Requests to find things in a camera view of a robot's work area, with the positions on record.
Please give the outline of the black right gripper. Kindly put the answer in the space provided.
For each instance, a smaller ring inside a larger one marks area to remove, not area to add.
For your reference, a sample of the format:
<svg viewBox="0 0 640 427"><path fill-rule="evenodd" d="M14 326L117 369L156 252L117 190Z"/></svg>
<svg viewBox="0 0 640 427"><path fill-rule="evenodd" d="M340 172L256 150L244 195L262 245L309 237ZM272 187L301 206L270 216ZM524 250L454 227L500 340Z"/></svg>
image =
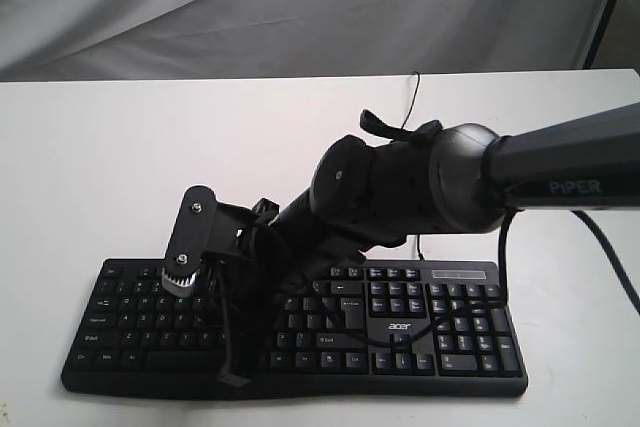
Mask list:
<svg viewBox="0 0 640 427"><path fill-rule="evenodd" d="M225 269L222 289L232 312L247 322L233 333L227 296L221 296L225 361L218 380L244 387L247 377L269 370L278 349L279 317L266 318L290 294L344 262L364 263L365 243L324 222L312 212L308 196L299 196L283 210L256 207L242 227L238 249L247 262Z"/></svg>

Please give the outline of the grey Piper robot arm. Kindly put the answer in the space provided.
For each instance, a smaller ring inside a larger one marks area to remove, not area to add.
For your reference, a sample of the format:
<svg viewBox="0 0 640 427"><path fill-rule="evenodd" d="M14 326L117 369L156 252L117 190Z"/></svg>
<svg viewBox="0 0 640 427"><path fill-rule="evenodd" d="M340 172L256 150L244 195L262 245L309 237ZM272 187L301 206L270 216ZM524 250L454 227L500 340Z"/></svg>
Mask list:
<svg viewBox="0 0 640 427"><path fill-rule="evenodd" d="M638 303L591 217L639 205L637 104L516 136L475 123L444 128L435 120L396 129L369 111L360 125L385 144L371 147L352 135L336 141L304 192L281 211L261 212L244 230L258 273L238 289L248 319L240 333L225 335L222 382L248 384L276 303L335 264L412 235L506 235L525 210L572 212L600 243L629 301Z"/></svg>

